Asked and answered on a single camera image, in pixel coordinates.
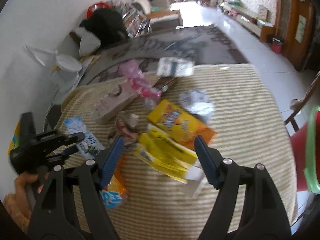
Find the human hand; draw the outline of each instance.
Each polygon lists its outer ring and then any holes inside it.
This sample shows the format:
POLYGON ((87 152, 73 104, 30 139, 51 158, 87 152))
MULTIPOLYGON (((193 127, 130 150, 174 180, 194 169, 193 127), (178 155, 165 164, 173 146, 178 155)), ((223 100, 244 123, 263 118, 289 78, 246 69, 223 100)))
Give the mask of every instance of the human hand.
MULTIPOLYGON (((48 179, 48 177, 49 177, 49 172, 47 172, 46 173, 46 175, 44 176, 44 178, 47 180, 48 179)), ((42 191, 42 189, 43 189, 43 186, 44 186, 44 184, 43 185, 41 185, 39 188, 38 188, 38 194, 40 194, 41 193, 41 191, 42 191)))
POLYGON ((34 183, 37 180, 38 180, 37 174, 30 174, 28 172, 23 172, 14 180, 14 185, 16 187, 25 187, 26 184, 34 183))

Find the metal screw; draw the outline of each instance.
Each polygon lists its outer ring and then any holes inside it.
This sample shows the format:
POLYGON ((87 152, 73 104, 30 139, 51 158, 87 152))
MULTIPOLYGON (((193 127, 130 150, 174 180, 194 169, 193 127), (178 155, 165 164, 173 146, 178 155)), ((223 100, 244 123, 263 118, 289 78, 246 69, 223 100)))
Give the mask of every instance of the metal screw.
POLYGON ((265 168, 265 166, 264 166, 263 164, 261 164, 261 163, 258 163, 258 164, 257 164, 257 169, 258 169, 258 170, 263 171, 264 168, 265 168))
POLYGON ((62 169, 61 165, 57 165, 54 168, 54 171, 60 171, 62 169))
POLYGON ((88 166, 91 166, 95 164, 95 161, 93 159, 90 159, 90 160, 87 160, 85 164, 87 164, 88 166))
POLYGON ((226 164, 226 165, 230 165, 232 163, 232 160, 229 159, 229 158, 224 158, 223 159, 223 163, 226 164))

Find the rug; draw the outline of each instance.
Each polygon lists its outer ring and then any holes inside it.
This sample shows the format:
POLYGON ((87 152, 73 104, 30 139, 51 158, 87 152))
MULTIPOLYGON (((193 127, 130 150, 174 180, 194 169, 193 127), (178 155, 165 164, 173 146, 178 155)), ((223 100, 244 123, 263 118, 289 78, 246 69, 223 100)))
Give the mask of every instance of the rug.
POLYGON ((121 76, 119 66, 131 59, 143 72, 157 70, 161 57, 179 57, 196 65, 248 63, 236 45, 216 25, 161 31, 130 39, 103 50, 79 86, 104 82, 121 76))

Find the striped tablecloth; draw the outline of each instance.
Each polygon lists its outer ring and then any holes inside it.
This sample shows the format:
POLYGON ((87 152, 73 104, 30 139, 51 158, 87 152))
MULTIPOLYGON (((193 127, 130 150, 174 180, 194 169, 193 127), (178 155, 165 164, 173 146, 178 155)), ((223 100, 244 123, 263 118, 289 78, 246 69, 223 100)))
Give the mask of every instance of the striped tablecloth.
MULTIPOLYGON (((154 73, 147 73, 155 82, 154 73)), ((82 117, 88 129, 108 147, 107 135, 113 121, 98 125, 91 120, 92 107, 123 78, 79 87, 62 105, 58 128, 66 132, 66 117, 82 117)), ((297 215, 296 173, 291 144, 273 96, 249 64, 197 66, 193 76, 181 78, 165 98, 178 103, 178 94, 192 88, 206 90, 215 105, 209 126, 218 132, 212 147, 223 157, 239 165, 253 167, 263 163, 280 195, 290 223, 297 215)), ((144 131, 148 123, 141 100, 135 100, 127 110, 140 116, 138 128, 144 131)), ((66 166, 83 163, 79 154, 69 158, 66 166)), ((125 153, 122 175, 129 198, 122 206, 108 211, 121 239, 197 239, 212 210, 218 191, 206 183, 196 199, 180 192, 181 184, 154 170, 132 152, 125 153)), ((81 197, 75 190, 78 217, 82 228, 88 229, 81 197)), ((230 231, 237 229, 244 201, 244 186, 240 186, 230 231)))

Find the yellow snack bag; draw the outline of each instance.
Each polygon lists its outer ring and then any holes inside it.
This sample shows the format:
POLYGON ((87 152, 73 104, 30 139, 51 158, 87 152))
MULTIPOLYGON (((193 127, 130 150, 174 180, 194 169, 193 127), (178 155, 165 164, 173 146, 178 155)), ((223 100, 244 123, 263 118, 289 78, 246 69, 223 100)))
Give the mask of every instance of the yellow snack bag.
POLYGON ((142 133, 135 155, 156 170, 187 183, 189 179, 199 180, 203 171, 196 153, 170 139, 159 128, 149 124, 148 133, 142 133))
POLYGON ((162 100, 147 118, 167 132, 175 142, 191 150, 194 150, 196 136, 201 135, 208 144, 216 134, 207 125, 166 99, 162 100))

